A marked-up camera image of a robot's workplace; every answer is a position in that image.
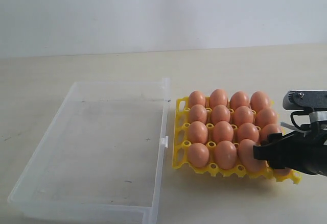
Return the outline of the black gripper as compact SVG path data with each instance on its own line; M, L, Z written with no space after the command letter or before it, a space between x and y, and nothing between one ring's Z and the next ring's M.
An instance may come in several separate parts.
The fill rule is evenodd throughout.
M326 130L286 135L270 134L253 157L267 161L272 169L293 169L308 175L326 175Z

